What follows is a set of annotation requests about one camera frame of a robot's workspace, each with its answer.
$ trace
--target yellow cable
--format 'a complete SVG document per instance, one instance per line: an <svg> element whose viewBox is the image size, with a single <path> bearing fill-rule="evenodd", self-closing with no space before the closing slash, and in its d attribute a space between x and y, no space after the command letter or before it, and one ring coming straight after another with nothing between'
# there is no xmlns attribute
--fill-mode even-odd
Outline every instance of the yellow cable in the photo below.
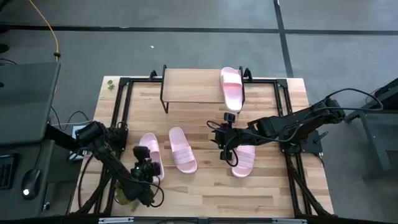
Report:
<svg viewBox="0 0 398 224"><path fill-rule="evenodd" d="M55 46L56 46L56 53L59 54L58 51L58 40L57 40L57 36L55 35L54 31L52 30L49 22L47 22L47 20L45 19L45 17L43 16L43 14L40 12L40 10L36 7L36 5L32 2L32 0L29 0L29 2L33 5L33 7L36 9L36 11L40 14L40 16L43 18L44 22L47 24L47 26L49 27L49 29L51 30L52 35L54 36L55 39ZM55 61L58 62L58 56L55 56Z"/></svg>

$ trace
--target gray floor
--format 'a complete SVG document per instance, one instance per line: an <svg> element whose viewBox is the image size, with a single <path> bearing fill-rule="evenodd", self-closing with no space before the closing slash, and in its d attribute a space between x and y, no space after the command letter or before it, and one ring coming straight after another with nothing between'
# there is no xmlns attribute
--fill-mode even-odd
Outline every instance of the gray floor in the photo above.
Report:
<svg viewBox="0 0 398 224"><path fill-rule="evenodd" d="M57 25L277 28L272 0L36 3L49 22ZM286 29L398 29L398 3L393 0L280 0L280 6ZM29 2L17 0L0 14L0 21L43 24ZM57 37L62 69L53 106L62 122L76 110L93 117L105 75L148 75L167 64L174 68L242 65L256 77L286 77L279 34L60 31ZM0 42L11 47L0 56L17 63L54 60L50 32L12 30L0 35ZM311 103L340 88L371 92L397 78L396 35L288 35L287 45L294 77L304 78ZM355 93L342 93L336 99L346 106L364 103L364 96ZM329 131L322 141L335 213L397 222L397 183L362 180L372 155L361 124L328 125L321 130Z"/></svg>

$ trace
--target pink slide sandal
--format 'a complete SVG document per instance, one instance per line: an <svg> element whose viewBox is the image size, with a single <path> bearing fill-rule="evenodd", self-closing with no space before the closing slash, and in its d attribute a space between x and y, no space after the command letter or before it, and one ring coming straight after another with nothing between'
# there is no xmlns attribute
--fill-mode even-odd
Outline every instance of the pink slide sandal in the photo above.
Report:
<svg viewBox="0 0 398 224"><path fill-rule="evenodd" d="M232 167L232 174L235 177L247 177L253 170L254 151L256 148L254 146L238 146L236 148L236 154L238 155L238 165Z"/></svg>
<svg viewBox="0 0 398 224"><path fill-rule="evenodd" d="M231 67L225 67L221 69L220 80L227 109L235 113L240 112L243 99L240 74Z"/></svg>
<svg viewBox="0 0 398 224"><path fill-rule="evenodd" d="M139 141L140 146L146 146L150 150L149 156L152 162L158 162L160 164L160 175L158 176L160 181L164 179L164 168L162 158L160 156L159 143L157 142L156 136L153 133L145 134ZM154 177L154 184L158 184L158 178Z"/></svg>
<svg viewBox="0 0 398 224"><path fill-rule="evenodd" d="M170 129L169 138L177 169L184 174L193 174L197 170L198 165L182 129L180 127Z"/></svg>

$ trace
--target computer mouse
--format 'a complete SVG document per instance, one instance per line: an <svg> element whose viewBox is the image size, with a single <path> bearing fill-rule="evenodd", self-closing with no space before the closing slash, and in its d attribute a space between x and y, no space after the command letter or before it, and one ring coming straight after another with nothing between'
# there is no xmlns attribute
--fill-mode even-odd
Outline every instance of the computer mouse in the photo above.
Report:
<svg viewBox="0 0 398 224"><path fill-rule="evenodd" d="M33 200L39 194L40 190L40 170L31 169L25 173L22 178L21 190L22 196L26 200Z"/></svg>

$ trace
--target wooden shelf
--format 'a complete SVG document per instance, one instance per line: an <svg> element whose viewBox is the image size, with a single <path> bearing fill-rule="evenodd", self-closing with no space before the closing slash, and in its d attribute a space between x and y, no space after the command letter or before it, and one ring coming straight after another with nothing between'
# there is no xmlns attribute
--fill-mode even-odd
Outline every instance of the wooden shelf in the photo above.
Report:
<svg viewBox="0 0 398 224"><path fill-rule="evenodd" d="M220 69L166 68L165 103L224 103Z"/></svg>

